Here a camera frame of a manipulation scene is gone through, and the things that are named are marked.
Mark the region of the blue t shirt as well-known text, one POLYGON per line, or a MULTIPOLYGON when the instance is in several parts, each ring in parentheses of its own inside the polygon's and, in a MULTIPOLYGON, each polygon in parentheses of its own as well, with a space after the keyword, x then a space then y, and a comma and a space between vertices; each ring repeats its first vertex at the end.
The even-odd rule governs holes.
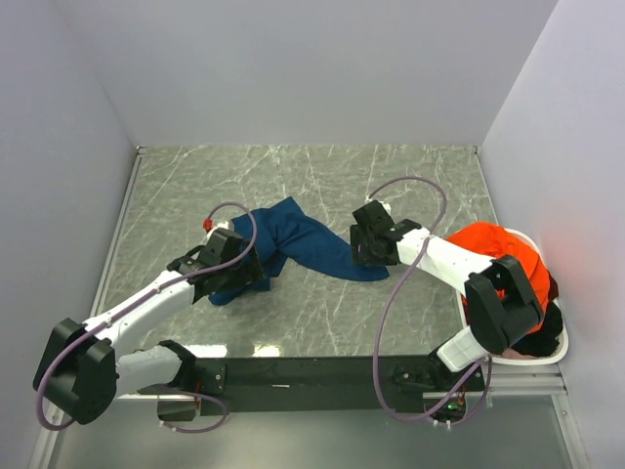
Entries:
POLYGON ((225 306, 253 291, 269 291, 271 279, 278 277, 287 260, 314 272, 342 280, 381 281, 390 276, 384 266, 359 266, 352 261, 350 245, 325 225, 304 213, 291 196, 269 208, 252 211, 256 220, 255 248, 265 278, 209 297, 211 304, 225 306))

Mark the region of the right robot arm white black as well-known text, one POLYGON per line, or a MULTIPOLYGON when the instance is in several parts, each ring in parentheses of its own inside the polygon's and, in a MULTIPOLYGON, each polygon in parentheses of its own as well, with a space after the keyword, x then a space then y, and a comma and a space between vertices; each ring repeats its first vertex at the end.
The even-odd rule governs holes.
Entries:
POLYGON ((414 369, 396 369, 395 383, 421 392, 449 390, 474 362, 502 355, 544 319, 517 258, 471 252, 416 222, 396 222, 377 200, 356 209, 353 216, 350 244, 355 264, 415 265, 466 300, 469 317, 462 329, 419 358, 414 369))

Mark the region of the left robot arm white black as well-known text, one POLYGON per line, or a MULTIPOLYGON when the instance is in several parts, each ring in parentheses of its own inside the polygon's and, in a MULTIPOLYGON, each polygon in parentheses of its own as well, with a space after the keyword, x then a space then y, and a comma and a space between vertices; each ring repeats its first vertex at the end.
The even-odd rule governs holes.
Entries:
POLYGON ((56 324, 33 379, 42 426, 63 429, 45 417, 45 402, 85 425, 116 398, 151 386, 192 395, 200 379, 189 349, 171 340, 143 352, 133 347, 144 333, 200 299, 262 279, 255 241, 218 227, 112 309, 82 322, 56 324))

